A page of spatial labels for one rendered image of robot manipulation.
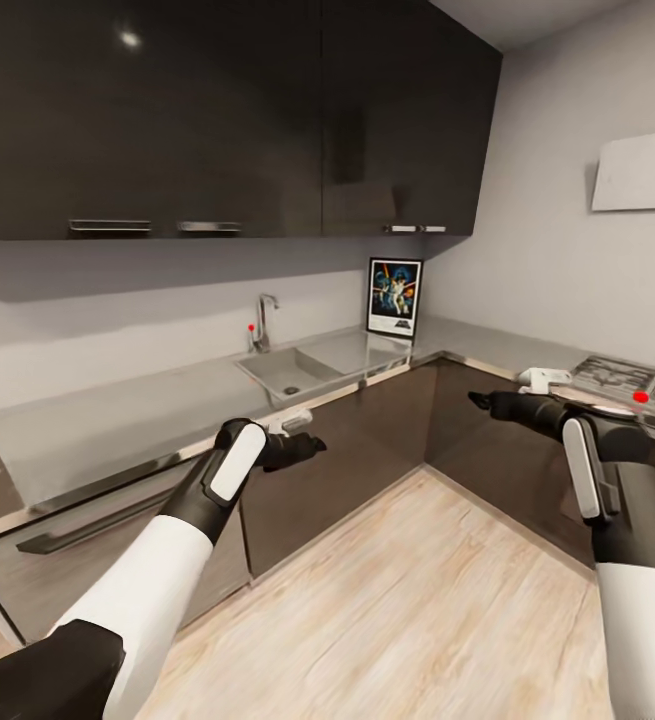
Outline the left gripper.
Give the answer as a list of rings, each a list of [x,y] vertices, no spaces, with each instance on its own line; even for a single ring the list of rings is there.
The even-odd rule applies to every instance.
[[[281,457],[273,466],[263,466],[266,473],[271,473],[282,468],[288,468],[313,458],[317,451],[325,451],[326,444],[319,437],[309,436],[309,432],[303,432],[295,436],[286,437],[275,434],[281,440]]]

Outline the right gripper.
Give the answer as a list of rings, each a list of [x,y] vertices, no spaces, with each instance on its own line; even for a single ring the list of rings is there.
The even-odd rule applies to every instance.
[[[536,395],[520,393],[519,391],[493,390],[491,394],[487,395],[468,392],[467,396],[479,408],[489,409],[489,416],[492,419],[516,422],[546,437],[547,434],[543,434],[537,428],[537,416],[543,406],[546,406],[549,402],[558,402],[549,393],[547,395]]]

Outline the poster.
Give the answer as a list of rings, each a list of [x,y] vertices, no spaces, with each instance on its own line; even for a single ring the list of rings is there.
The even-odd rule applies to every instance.
[[[415,339],[424,259],[370,257],[366,331]]]

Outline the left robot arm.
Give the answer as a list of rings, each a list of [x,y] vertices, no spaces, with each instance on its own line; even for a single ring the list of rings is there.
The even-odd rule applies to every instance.
[[[270,433],[249,418],[224,422],[215,448],[49,636],[0,659],[0,720],[134,720],[253,466],[271,473],[326,450],[309,432],[288,435],[311,421],[298,407],[271,419]]]

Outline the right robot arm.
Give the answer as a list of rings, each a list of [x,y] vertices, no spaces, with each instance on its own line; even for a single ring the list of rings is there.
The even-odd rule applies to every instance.
[[[568,370],[528,369],[517,391],[468,392],[498,421],[565,445],[584,527],[592,531],[615,720],[655,720],[655,467],[635,413],[560,403]]]

